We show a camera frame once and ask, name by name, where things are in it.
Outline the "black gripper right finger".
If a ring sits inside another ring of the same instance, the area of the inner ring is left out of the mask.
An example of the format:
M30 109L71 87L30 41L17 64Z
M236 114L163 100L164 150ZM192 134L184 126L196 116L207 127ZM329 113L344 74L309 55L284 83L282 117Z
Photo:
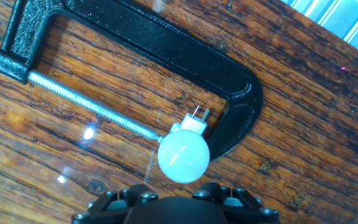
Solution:
M193 198L217 205L228 223L278 223L278 211L262 205L260 199L246 189L208 182L193 192Z

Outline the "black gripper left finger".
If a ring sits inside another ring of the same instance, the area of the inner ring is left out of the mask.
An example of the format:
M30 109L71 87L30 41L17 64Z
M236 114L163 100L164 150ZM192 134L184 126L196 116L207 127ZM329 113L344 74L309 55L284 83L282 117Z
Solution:
M71 224L124 223L136 205L158 200L158 194L145 184L135 184L120 191L108 190L88 204L88 209L71 217Z

